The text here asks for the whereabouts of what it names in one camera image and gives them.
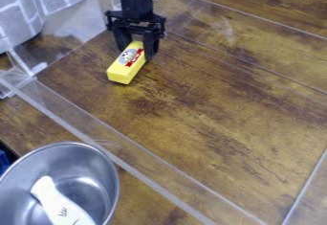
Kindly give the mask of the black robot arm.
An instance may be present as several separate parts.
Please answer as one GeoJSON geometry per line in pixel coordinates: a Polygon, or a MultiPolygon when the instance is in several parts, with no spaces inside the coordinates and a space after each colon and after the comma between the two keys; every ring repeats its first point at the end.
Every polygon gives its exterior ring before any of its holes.
{"type": "Polygon", "coordinates": [[[153,13],[153,0],[120,0],[121,10],[106,11],[106,29],[113,32],[116,45],[120,51],[133,41],[132,35],[142,37],[145,59],[150,59],[160,47],[164,38],[165,18],[153,13]]]}

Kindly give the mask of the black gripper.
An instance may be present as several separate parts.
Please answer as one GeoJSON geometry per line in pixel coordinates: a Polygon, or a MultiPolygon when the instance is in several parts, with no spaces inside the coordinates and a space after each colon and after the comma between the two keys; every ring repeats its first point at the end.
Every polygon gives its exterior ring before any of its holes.
{"type": "Polygon", "coordinates": [[[106,28],[113,32],[120,51],[132,42],[132,34],[142,35],[145,59],[158,51],[160,38],[164,37],[165,18],[153,13],[153,0],[120,0],[121,10],[106,11],[106,28]]]}

